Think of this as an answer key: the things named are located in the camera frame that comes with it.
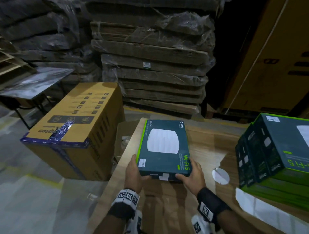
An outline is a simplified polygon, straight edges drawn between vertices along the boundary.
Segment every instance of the black wristband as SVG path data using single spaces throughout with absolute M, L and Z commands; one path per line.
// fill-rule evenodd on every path
M 135 210 L 125 203 L 115 203 L 108 211 L 107 215 L 126 220 L 134 218 Z
M 217 215 L 224 210 L 232 210 L 224 201 L 208 188 L 202 188 L 197 194 L 198 211 L 210 222 L 218 224 Z

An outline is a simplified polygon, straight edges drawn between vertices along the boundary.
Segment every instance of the wooden table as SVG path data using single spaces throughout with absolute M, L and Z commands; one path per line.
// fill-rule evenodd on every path
M 145 121 L 146 119 L 142 118 L 137 125 L 104 193 L 98 201 L 88 223 L 91 230 L 94 230 L 105 217 L 117 193 L 123 189 L 125 169 L 131 156 L 137 153 Z M 244 212 L 235 199 L 235 189 L 239 182 L 234 147 L 239 136 L 187 125 L 186 131 L 190 156 L 201 164 L 207 187 L 260 230 L 265 233 L 281 233 L 274 227 Z M 218 167 L 228 172 L 231 179 L 229 184 L 220 185 L 212 178 L 212 170 Z M 309 221 L 307 212 L 279 203 L 267 202 L 306 222 Z M 142 230 L 147 234 L 195 233 L 191 218 L 197 214 L 197 205 L 197 199 L 187 191 L 183 184 L 160 180 L 147 181 L 140 193 L 138 203 L 138 209 L 143 213 Z

